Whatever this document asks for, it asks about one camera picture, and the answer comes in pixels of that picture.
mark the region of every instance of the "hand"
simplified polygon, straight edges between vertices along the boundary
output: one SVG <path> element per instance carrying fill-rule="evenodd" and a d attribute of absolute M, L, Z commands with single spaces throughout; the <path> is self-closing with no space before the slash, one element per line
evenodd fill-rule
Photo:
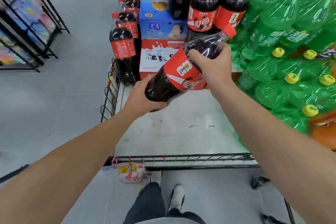
<path fill-rule="evenodd" d="M 163 109 L 167 106 L 165 102 L 153 102 L 146 98 L 145 89 L 153 77 L 154 75 L 149 75 L 142 81 L 137 82 L 125 103 L 123 110 L 132 113 L 136 119 L 150 111 Z"/>
<path fill-rule="evenodd" d="M 231 76 L 231 46 L 227 43 L 222 44 L 222 46 L 222 52 L 213 60 L 204 57 L 200 52 L 194 49 L 188 52 L 189 57 L 194 60 L 202 70 L 212 94 L 216 88 L 226 84 L 233 84 Z"/>

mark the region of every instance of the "blue box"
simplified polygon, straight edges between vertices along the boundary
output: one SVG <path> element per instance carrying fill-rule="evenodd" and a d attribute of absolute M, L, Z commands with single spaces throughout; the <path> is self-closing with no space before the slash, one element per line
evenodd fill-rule
<path fill-rule="evenodd" d="M 185 40 L 187 20 L 174 21 L 168 0 L 141 0 L 140 29 L 142 39 Z"/>

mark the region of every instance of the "person's right arm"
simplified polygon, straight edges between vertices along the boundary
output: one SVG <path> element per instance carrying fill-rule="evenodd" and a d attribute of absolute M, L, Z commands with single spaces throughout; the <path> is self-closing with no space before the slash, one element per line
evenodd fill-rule
<path fill-rule="evenodd" d="M 242 92 L 231 78 L 231 49 L 215 60 L 195 50 L 213 97 L 243 143 L 306 223 L 336 223 L 336 155 L 278 120 Z"/>

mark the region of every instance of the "sneaker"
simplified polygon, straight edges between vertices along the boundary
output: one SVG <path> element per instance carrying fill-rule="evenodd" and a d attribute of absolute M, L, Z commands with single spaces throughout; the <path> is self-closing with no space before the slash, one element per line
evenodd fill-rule
<path fill-rule="evenodd" d="M 170 199 L 170 203 L 168 206 L 168 212 L 171 209 L 178 209 L 179 211 L 181 211 L 183 203 L 184 203 L 184 197 L 185 197 L 186 193 L 184 191 L 184 188 L 181 184 L 177 184 L 174 189 L 173 192 L 171 193 L 171 199 Z"/>

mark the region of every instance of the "dark pants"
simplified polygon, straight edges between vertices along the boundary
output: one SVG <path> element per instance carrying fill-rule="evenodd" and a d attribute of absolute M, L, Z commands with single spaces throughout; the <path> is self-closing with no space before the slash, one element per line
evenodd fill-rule
<path fill-rule="evenodd" d="M 131 209 L 128 211 L 123 224 L 135 224 L 145 220 L 162 217 L 187 218 L 205 224 L 205 222 L 195 213 L 181 213 L 178 209 L 171 209 L 166 215 L 166 208 L 161 194 L 161 188 L 156 182 L 151 182 L 143 188 L 136 198 Z"/>

